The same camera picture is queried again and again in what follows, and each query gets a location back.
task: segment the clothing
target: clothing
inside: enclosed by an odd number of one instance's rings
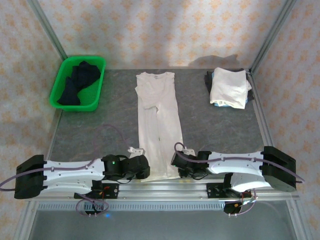
[[[78,92],[93,84],[100,75],[99,68],[86,61],[80,62],[79,66],[73,66],[71,77],[66,77],[65,88],[57,102],[61,105],[80,105]]]
[[[248,89],[251,85],[246,79],[246,71],[232,72],[217,67],[214,70],[210,103],[219,107],[228,105],[235,109],[245,109]]]
[[[179,178],[178,169],[171,165],[174,144],[183,141],[175,74],[143,72],[136,78],[139,147],[145,150],[150,165],[150,176],[141,181]]]
[[[237,70],[229,70],[231,72],[240,72],[240,71],[243,71],[244,69],[243,68],[240,68],[240,69],[237,69]],[[213,75],[214,75],[214,72],[212,71],[207,71],[206,72],[206,75],[204,75],[204,83],[205,83],[205,86],[210,94],[211,92],[211,89],[212,89],[212,82],[213,82]],[[246,76],[246,79],[248,80],[249,79],[249,76],[248,74],[246,73],[245,74]],[[253,94],[253,91],[252,89],[250,89],[247,93],[247,99],[246,99],[246,103],[251,101],[251,100],[254,100],[255,97],[254,97],[254,94]]]
[[[60,99],[57,101],[61,105],[80,105],[80,99],[77,96],[78,91],[70,77],[65,79],[65,88]]]
[[[212,79],[213,79],[214,76],[215,76],[215,73],[213,72],[213,73],[211,74],[211,76],[212,76]],[[248,91],[251,90],[251,85],[250,85],[250,83],[249,83],[248,80],[246,81],[246,86],[247,86],[247,90],[248,90]],[[247,103],[248,103],[248,97],[245,99],[245,104],[247,104]],[[218,105],[217,103],[215,103],[214,105],[215,105],[216,107],[231,107],[230,105],[227,105],[227,104]]]

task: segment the robotic arm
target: robotic arm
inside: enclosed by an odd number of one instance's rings
[[[296,177],[291,174],[296,173],[296,160],[272,146],[265,146],[261,152],[245,154],[199,151],[196,156],[194,150],[187,148],[177,152],[171,164],[179,168],[181,177],[230,173],[224,178],[224,186],[240,193],[262,187],[283,192],[296,190]]]
[[[57,162],[44,161],[43,155],[35,155],[19,165],[17,174],[39,170],[22,175],[15,181],[14,198],[29,199],[40,193],[68,192],[90,194],[93,190],[103,191],[102,180],[145,179],[150,167],[142,148],[130,147],[131,155],[107,155],[91,161]]]

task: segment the folded clothing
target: folded clothing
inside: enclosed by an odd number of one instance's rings
[[[245,104],[254,99],[251,85],[248,82],[248,75],[243,68],[233,71],[216,68],[214,74],[207,71],[204,82],[210,93],[210,103],[214,103],[216,106],[244,109]],[[216,102],[212,99],[213,94],[216,94],[215,91],[220,95],[220,99],[215,99]]]
[[[211,79],[213,79],[214,76],[215,76],[215,73],[213,72],[213,73],[211,74]],[[250,85],[250,83],[249,83],[248,80],[246,81],[246,84],[247,84],[247,89],[248,89],[248,91],[250,91],[250,90],[251,90],[251,85]],[[246,99],[245,99],[245,104],[247,104],[247,103],[248,103],[248,95],[247,95],[247,97],[246,97]],[[215,103],[214,105],[215,105],[216,107],[231,107],[231,106],[229,106],[229,105],[227,105],[227,104],[225,104],[225,105],[223,105],[223,104],[219,105],[218,103]]]
[[[65,88],[57,102],[61,105],[80,105],[78,92],[92,85],[100,76],[101,72],[97,66],[86,61],[80,62],[79,66],[72,68],[71,77],[66,77]]]

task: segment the white robotic arm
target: white robotic arm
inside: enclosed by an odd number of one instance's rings
[[[246,157],[252,158],[252,161],[248,160],[223,160],[229,157]],[[266,182],[262,175],[260,166],[262,166],[261,161],[254,161],[254,158],[263,159],[263,154],[260,151],[245,154],[224,154],[219,152],[212,152],[208,160],[219,159],[221,161],[209,162],[209,167],[207,168],[213,174],[220,173],[233,173],[230,184],[231,189],[237,192],[244,192],[248,189],[257,189],[263,187],[270,187],[270,184]]]
[[[21,176],[15,182],[14,197],[28,199],[36,197],[40,192],[84,195],[96,190],[102,191],[102,180],[147,178],[150,167],[144,156],[145,151],[133,147],[128,151],[130,157],[107,155],[94,161],[78,162],[44,161],[43,155],[35,155],[17,167],[17,174]]]

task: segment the dark clothing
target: dark clothing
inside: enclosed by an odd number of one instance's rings
[[[101,72],[97,66],[86,61],[80,62],[79,66],[72,68],[71,77],[66,77],[65,89],[57,102],[61,105],[80,105],[78,92],[97,81],[100,75]]]

